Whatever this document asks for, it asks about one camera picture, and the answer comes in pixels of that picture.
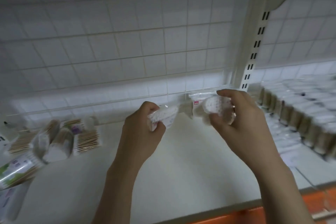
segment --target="finger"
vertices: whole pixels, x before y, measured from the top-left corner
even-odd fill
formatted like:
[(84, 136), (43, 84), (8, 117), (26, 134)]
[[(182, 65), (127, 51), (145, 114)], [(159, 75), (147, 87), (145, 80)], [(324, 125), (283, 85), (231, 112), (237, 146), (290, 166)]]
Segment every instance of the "finger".
[(153, 102), (145, 101), (140, 106), (139, 111), (141, 113), (144, 113), (145, 115), (149, 115), (150, 113), (157, 111), (159, 109), (160, 107), (157, 104)]
[(240, 112), (248, 105), (246, 99), (243, 97), (239, 90), (217, 90), (217, 94), (222, 97), (231, 98), (231, 102), (235, 106), (235, 111)]
[(218, 114), (209, 114), (209, 118), (211, 125), (216, 129), (221, 137), (223, 137), (223, 139), (230, 137), (232, 133), (234, 133), (234, 128), (226, 124), (222, 117), (220, 117)]
[(155, 133), (155, 135), (161, 140), (165, 132), (166, 132), (166, 126), (161, 121), (159, 121), (153, 133)]
[(241, 91), (241, 94), (249, 104), (251, 104), (252, 106), (257, 106), (253, 98), (251, 98), (251, 96), (247, 92)]

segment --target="forearm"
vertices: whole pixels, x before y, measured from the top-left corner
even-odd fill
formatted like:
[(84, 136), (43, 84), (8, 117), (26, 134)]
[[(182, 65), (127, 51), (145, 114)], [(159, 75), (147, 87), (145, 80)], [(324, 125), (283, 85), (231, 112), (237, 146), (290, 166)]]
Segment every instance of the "forearm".
[(139, 169), (129, 167), (118, 159), (112, 163), (92, 224), (129, 223), (132, 191)]
[(290, 169), (277, 161), (271, 170), (256, 173), (268, 224), (314, 223)]

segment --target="cotton pad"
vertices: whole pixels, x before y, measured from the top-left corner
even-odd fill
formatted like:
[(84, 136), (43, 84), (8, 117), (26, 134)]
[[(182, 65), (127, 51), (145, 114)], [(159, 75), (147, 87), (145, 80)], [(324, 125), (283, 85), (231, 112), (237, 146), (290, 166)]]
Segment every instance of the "cotton pad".
[(235, 118), (234, 106), (230, 98), (214, 95), (205, 99), (202, 106), (206, 113), (217, 113), (228, 124), (231, 124)]
[(148, 119), (151, 121), (151, 129), (154, 131), (156, 129), (157, 123), (161, 121), (166, 128), (170, 128), (174, 122), (174, 119), (179, 112), (178, 106), (162, 106), (159, 110), (148, 115)]

